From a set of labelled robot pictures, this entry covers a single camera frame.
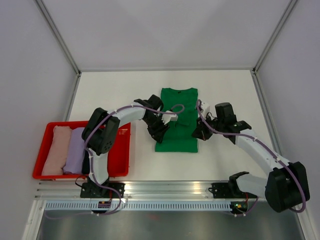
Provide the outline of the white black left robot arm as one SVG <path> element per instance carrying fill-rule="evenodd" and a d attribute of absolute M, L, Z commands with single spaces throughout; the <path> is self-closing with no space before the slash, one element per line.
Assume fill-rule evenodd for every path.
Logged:
<path fill-rule="evenodd" d="M 81 186 L 81 198 L 117 197 L 111 190 L 108 172 L 108 153 L 115 144 L 118 129 L 133 121 L 143 120 L 150 136 L 157 142 L 163 141 L 169 123 L 161 113 L 162 100 L 152 95 L 147 100 L 136 99 L 131 105 L 108 112 L 100 107 L 91 115 L 82 132 L 82 139 L 89 157 L 87 182 Z"/>

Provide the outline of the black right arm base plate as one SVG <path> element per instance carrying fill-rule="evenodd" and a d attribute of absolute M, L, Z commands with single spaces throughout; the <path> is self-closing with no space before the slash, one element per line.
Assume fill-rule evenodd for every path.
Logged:
<path fill-rule="evenodd" d="M 256 199 L 257 196 L 251 193 L 233 193 L 227 182 L 213 182 L 208 188 L 214 199 Z"/>

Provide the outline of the green t shirt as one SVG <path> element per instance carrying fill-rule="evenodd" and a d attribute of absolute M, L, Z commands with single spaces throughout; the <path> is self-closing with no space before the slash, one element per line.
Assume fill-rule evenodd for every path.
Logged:
<path fill-rule="evenodd" d="M 160 98 L 164 104 L 164 112 L 170 111 L 177 104 L 182 104 L 184 111 L 177 115 L 176 121 L 168 123 L 169 129 L 164 134 L 162 143 L 156 143 L 155 151 L 197 153 L 198 140 L 192 137 L 192 133 L 196 129 L 198 118 L 196 110 L 198 90 L 196 88 L 183 90 L 163 88 Z"/>

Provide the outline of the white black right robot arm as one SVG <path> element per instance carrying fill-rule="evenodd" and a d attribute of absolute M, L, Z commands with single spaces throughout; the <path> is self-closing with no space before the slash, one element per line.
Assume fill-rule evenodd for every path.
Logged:
<path fill-rule="evenodd" d="M 222 135 L 246 152 L 266 175 L 261 178 L 247 171 L 231 175 L 228 180 L 231 196 L 239 198 L 251 194 L 264 198 L 277 213 L 305 211 L 310 191 L 307 171 L 301 162 L 291 162 L 268 147 L 246 121 L 237 119 L 229 102 L 215 105 L 215 117 L 199 99 L 195 108 L 198 119 L 192 137 L 206 141 L 213 134 Z"/>

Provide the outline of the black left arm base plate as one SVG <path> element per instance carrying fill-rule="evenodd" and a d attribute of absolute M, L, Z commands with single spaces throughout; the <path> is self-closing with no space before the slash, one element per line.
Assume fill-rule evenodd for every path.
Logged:
<path fill-rule="evenodd" d="M 96 185 L 94 182 L 85 182 L 81 186 L 80 198 L 84 199 L 118 199 L 117 191 L 122 198 L 125 192 L 125 184 L 122 182 L 109 182 L 106 185 L 108 188 L 103 188 Z"/>

